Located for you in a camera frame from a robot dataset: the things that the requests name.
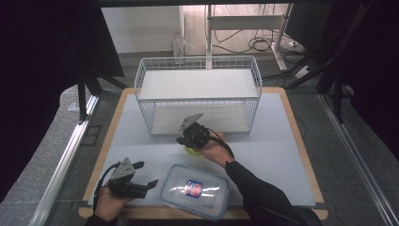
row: label on container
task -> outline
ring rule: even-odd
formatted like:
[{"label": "label on container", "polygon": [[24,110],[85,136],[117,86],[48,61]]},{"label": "label on container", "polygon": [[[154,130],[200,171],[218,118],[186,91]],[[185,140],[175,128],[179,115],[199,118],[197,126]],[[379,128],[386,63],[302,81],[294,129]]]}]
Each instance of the label on container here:
[{"label": "label on container", "polygon": [[202,183],[194,180],[188,180],[185,186],[184,194],[189,197],[199,198],[202,193]]}]

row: container lid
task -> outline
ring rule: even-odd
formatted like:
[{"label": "container lid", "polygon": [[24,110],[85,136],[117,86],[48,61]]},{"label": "container lid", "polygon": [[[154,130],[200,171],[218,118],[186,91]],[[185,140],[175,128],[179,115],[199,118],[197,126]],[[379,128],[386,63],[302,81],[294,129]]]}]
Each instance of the container lid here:
[{"label": "container lid", "polygon": [[160,192],[164,203],[211,220],[223,216],[228,195],[227,179],[180,165],[170,168]]}]

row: black sleeve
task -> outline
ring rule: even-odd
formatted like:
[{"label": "black sleeve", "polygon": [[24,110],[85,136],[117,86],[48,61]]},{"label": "black sleeve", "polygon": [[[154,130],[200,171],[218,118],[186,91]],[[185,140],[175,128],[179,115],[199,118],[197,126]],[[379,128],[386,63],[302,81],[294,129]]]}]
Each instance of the black sleeve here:
[{"label": "black sleeve", "polygon": [[85,226],[117,226],[117,225],[118,225],[118,218],[115,218],[110,222],[106,222],[105,220],[99,218],[97,215],[93,215],[90,218],[88,218],[88,221],[86,221],[85,224]]},{"label": "black sleeve", "polygon": [[252,221],[268,225],[308,225],[283,191],[262,181],[240,163],[226,163],[226,172],[243,196],[244,209]]}]

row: white wall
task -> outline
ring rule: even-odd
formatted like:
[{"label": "white wall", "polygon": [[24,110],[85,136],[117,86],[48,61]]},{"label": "white wall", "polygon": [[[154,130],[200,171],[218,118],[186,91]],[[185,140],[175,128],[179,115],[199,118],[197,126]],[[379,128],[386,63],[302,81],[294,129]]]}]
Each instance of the white wall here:
[{"label": "white wall", "polygon": [[183,27],[182,7],[102,8],[118,54],[171,51],[173,32]]}]

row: wire basket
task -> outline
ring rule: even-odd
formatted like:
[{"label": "wire basket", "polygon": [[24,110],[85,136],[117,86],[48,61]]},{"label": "wire basket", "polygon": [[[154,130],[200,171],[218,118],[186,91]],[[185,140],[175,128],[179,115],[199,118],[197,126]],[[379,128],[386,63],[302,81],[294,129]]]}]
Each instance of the wire basket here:
[{"label": "wire basket", "polygon": [[218,132],[249,133],[262,93],[253,56],[143,58],[136,98],[152,135],[180,134],[187,116]]}]

